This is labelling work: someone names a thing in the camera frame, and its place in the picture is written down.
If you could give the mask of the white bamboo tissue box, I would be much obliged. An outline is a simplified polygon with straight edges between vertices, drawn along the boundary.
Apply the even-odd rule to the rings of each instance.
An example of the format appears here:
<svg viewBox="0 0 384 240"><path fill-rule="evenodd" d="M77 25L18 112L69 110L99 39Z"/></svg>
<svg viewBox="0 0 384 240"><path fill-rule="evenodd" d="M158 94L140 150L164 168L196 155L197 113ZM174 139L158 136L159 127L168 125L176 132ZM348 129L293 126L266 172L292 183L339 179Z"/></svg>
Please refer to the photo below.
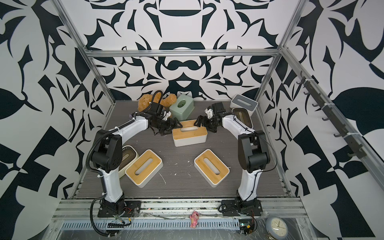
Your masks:
<svg viewBox="0 0 384 240"><path fill-rule="evenodd" d="M163 165L155 152L146 150L125 170L125 174L137 187L144 188Z"/></svg>
<svg viewBox="0 0 384 240"><path fill-rule="evenodd" d="M194 166L212 188L216 188L230 173L229 167L210 149L195 158Z"/></svg>
<svg viewBox="0 0 384 240"><path fill-rule="evenodd" d="M184 147L205 143L208 131L205 127L195 126L196 120L182 121L182 128L173 129L172 135L175 147Z"/></svg>

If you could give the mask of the green tissue box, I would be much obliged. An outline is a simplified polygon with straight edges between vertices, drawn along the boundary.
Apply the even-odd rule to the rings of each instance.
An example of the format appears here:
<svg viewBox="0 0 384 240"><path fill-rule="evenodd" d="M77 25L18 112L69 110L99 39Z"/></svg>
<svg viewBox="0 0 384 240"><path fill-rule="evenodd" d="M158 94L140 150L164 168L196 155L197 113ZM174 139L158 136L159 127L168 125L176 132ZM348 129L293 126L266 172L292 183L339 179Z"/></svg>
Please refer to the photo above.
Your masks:
<svg viewBox="0 0 384 240"><path fill-rule="evenodd" d="M180 95L177 98L177 102L170 106L170 112L172 118L176 118L179 121L185 121L194 110L194 100L187 95Z"/></svg>

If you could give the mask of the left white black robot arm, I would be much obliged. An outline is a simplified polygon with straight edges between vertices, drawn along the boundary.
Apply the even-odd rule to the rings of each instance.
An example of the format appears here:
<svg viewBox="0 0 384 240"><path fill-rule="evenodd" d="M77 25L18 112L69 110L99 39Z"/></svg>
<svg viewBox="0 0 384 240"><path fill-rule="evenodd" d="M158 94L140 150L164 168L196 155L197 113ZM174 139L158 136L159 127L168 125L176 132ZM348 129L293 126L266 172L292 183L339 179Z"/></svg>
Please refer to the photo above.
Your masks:
<svg viewBox="0 0 384 240"><path fill-rule="evenodd" d="M86 158L88 171L98 173L102 179L102 199L117 204L124 198L120 185L119 166L123 160L123 143L147 129L157 129L154 135L168 135L174 129L182 127L171 112L161 104L163 92L156 91L150 104L144 110L135 112L130 119L110 130L99 130Z"/></svg>

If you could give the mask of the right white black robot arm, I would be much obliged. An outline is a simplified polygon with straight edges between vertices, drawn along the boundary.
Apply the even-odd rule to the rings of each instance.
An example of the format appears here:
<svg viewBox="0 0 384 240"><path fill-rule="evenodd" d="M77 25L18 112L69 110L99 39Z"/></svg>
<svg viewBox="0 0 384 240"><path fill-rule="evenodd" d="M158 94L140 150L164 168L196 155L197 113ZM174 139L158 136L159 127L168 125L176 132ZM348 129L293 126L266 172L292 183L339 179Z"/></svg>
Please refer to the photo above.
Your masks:
<svg viewBox="0 0 384 240"><path fill-rule="evenodd" d="M212 133L216 133L218 127L223 127L237 139L238 161L243 169L238 197L241 202L257 198L260 177L270 162L269 146L261 133L248 128L233 114L218 114L211 118L199 116L194 126L205 127Z"/></svg>

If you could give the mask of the cream dark-lid tissue box right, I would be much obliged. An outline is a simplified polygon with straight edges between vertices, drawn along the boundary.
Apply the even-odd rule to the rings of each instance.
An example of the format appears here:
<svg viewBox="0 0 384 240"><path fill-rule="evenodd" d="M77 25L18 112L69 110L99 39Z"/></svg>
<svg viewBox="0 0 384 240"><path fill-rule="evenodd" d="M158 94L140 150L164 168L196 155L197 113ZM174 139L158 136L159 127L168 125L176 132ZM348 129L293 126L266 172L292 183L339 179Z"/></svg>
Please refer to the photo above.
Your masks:
<svg viewBox="0 0 384 240"><path fill-rule="evenodd" d="M248 111L244 108L233 108L232 113L248 128L253 128L253 122Z"/></svg>

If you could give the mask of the cream dark-lid tissue box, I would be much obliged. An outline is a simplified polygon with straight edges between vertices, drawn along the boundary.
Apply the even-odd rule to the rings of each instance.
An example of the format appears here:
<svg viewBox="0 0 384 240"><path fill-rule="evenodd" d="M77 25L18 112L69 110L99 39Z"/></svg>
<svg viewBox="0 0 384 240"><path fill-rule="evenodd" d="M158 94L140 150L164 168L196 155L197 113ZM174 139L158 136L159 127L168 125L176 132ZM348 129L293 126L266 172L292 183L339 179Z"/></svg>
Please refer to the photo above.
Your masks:
<svg viewBox="0 0 384 240"><path fill-rule="evenodd" d="M119 166L119 178L126 175L126 169L129 168L139 157L137 151L130 145L125 145L122 148L122 162Z"/></svg>
<svg viewBox="0 0 384 240"><path fill-rule="evenodd" d="M232 113L248 128L253 128L253 122L248 111L244 108L233 108Z"/></svg>

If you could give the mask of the grey lid white tissue box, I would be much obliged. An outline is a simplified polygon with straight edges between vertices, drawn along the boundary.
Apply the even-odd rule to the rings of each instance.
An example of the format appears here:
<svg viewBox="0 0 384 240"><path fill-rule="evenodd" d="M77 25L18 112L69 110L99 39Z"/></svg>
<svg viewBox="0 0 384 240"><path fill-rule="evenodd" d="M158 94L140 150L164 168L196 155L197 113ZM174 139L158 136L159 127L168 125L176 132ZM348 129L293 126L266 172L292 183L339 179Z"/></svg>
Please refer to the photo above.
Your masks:
<svg viewBox="0 0 384 240"><path fill-rule="evenodd" d="M251 117L253 113L255 112L256 108L258 107L259 103L253 99L250 99L246 96L237 94L235 97L231 100L230 108L244 108L248 111L249 116Z"/></svg>

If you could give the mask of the cream dark-lid tissue box left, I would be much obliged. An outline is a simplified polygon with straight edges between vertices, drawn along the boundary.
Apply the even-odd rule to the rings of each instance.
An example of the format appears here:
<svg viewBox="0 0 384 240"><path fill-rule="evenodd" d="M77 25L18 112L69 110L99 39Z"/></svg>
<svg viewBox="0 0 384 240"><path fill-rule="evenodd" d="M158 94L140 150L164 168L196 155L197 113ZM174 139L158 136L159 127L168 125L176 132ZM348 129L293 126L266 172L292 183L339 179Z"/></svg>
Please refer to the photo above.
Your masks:
<svg viewBox="0 0 384 240"><path fill-rule="evenodd" d="M119 178L126 175L126 169L129 168L139 157L137 151L130 145L125 145L122 148L122 162L119 166Z"/></svg>

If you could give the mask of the brown teddy bear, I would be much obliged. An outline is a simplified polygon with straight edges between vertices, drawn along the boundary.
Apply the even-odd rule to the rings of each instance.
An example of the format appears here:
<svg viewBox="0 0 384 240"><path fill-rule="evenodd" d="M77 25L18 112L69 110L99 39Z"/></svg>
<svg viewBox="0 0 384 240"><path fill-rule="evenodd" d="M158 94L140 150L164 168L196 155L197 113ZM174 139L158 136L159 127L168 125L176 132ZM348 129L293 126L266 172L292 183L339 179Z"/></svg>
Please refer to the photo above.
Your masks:
<svg viewBox="0 0 384 240"><path fill-rule="evenodd" d="M144 94L138 102L138 111L144 111L152 102L153 95ZM159 103L165 108L169 108L171 105L177 102L177 96L175 94L169 94L167 97L162 97L161 93L156 93L154 98L155 103Z"/></svg>

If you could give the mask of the pink toy figure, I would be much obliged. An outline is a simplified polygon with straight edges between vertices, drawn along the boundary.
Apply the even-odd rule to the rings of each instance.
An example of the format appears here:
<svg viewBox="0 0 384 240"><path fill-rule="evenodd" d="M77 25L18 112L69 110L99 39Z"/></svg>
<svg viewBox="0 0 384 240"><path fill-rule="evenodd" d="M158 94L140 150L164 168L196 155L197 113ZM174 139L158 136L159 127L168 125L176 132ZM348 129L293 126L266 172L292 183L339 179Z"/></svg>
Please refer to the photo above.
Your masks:
<svg viewBox="0 0 384 240"><path fill-rule="evenodd" d="M199 225L200 214L197 211L193 211L189 218L191 220L190 227L195 229Z"/></svg>

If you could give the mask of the small green circuit board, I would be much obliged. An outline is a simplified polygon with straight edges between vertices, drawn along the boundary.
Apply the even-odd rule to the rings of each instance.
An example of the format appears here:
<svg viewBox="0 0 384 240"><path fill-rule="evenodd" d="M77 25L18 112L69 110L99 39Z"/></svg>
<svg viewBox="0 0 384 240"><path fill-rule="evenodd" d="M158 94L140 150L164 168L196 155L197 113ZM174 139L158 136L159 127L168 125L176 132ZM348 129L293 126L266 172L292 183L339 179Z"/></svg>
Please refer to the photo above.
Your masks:
<svg viewBox="0 0 384 240"><path fill-rule="evenodd" d="M239 220L239 233L243 235L249 235L255 230L255 222L248 220Z"/></svg>

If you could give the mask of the round white clock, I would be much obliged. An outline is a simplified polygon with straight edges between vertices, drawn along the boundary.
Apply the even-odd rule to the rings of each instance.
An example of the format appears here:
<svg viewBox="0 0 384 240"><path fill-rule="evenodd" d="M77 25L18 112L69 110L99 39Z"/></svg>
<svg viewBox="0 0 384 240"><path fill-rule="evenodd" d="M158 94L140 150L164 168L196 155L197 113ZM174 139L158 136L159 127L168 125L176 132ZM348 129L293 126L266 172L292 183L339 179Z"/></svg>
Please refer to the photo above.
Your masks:
<svg viewBox="0 0 384 240"><path fill-rule="evenodd" d="M267 236L274 240L286 240L289 229L286 222L280 217L269 217L265 224Z"/></svg>

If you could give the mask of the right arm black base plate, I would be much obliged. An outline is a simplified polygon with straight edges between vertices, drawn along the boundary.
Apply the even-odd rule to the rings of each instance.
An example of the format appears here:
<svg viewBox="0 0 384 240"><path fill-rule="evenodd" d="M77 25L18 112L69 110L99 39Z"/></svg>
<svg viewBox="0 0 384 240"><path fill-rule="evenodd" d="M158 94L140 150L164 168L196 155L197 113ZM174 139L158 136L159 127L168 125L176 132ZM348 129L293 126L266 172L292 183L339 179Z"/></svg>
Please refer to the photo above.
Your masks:
<svg viewBox="0 0 384 240"><path fill-rule="evenodd" d="M263 208L258 199L242 201L240 198L236 198L234 200L222 200L218 211L225 217L240 215L258 217L262 215Z"/></svg>

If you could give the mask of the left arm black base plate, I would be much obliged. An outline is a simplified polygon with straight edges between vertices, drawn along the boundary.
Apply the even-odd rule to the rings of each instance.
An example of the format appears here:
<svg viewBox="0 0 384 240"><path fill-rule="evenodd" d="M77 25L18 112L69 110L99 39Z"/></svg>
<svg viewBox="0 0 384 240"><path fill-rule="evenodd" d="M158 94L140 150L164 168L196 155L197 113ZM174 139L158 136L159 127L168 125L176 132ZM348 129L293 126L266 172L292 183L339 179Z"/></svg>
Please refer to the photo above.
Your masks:
<svg viewBox="0 0 384 240"><path fill-rule="evenodd" d="M134 217L141 211L141 201L119 201L118 203L110 203L102 200L99 207L98 218L112 218L115 215L120 217Z"/></svg>

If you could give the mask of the aluminium frame rail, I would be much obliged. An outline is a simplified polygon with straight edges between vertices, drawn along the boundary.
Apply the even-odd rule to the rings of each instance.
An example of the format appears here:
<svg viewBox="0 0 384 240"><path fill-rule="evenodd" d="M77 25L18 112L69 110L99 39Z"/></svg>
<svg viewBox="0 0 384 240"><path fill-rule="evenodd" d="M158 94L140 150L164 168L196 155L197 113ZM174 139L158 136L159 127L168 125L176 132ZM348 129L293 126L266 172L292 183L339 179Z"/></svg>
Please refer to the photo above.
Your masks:
<svg viewBox="0 0 384 240"><path fill-rule="evenodd" d="M91 51L86 50L90 58L101 57L205 57L205 56L276 56L277 49L256 50L135 50L135 51Z"/></svg>

